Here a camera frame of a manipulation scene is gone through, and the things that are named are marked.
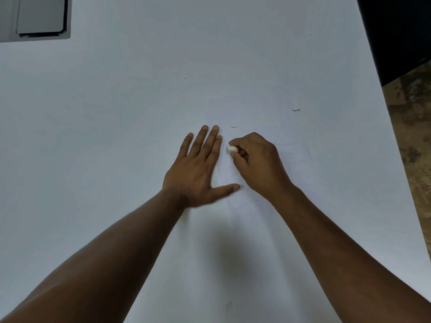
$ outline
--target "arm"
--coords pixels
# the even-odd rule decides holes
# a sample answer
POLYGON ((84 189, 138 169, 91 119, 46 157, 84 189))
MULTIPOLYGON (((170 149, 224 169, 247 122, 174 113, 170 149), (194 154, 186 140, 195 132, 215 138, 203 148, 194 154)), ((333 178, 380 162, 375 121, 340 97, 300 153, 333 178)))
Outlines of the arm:
POLYGON ((122 322, 172 228, 187 207, 212 203, 239 185, 211 188, 220 152, 215 126, 184 140, 162 190, 53 271, 2 323, 122 322))
POLYGON ((291 229, 343 322, 429 322, 431 304, 370 256, 289 180, 277 149, 252 133, 232 140, 241 176, 291 229))

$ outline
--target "person's right arm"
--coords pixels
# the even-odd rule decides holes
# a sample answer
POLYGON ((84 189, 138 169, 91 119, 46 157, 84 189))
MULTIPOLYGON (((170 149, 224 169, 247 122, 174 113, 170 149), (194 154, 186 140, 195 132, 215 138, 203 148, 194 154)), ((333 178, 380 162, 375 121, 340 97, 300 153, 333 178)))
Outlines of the person's right arm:
POLYGON ((277 149, 252 133, 229 142, 247 184, 291 229, 343 322, 431 322, 431 304, 324 215, 289 180, 277 149))

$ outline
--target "forearm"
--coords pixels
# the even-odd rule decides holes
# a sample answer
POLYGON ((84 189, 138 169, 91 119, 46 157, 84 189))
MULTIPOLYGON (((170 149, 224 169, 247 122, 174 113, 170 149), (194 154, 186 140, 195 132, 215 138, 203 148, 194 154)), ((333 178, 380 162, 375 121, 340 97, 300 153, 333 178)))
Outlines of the forearm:
POLYGON ((390 273, 299 191, 272 201, 344 322, 428 322, 431 304, 390 273))
POLYGON ((162 190, 66 260, 5 322, 122 322, 185 206, 162 190))

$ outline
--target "brown floor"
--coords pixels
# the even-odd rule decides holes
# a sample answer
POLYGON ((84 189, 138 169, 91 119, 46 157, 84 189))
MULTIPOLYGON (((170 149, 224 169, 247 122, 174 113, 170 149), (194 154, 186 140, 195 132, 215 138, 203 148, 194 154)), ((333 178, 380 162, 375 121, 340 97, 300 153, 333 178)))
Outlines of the brown floor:
POLYGON ((431 62, 383 87, 431 257, 431 62))

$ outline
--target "white eraser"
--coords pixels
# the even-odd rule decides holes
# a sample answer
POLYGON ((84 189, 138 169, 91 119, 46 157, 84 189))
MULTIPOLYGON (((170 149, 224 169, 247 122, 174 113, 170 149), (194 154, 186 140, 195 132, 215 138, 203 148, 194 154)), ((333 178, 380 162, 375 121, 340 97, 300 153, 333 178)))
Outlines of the white eraser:
POLYGON ((238 153, 238 148, 236 148, 235 146, 226 146, 226 150, 228 152, 237 152, 238 153))

